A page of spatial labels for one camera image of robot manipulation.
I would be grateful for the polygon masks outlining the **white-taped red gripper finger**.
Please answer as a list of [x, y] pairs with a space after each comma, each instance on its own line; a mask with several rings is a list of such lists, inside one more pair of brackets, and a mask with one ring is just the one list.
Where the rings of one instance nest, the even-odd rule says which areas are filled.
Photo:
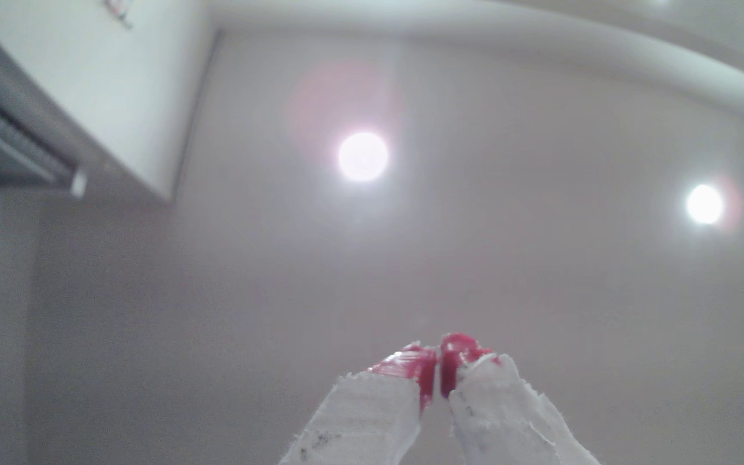
[[441, 340], [440, 393], [465, 464], [599, 464], [511, 356], [469, 335]]
[[339, 377], [280, 464], [399, 464], [433, 398], [437, 348], [410, 344]]

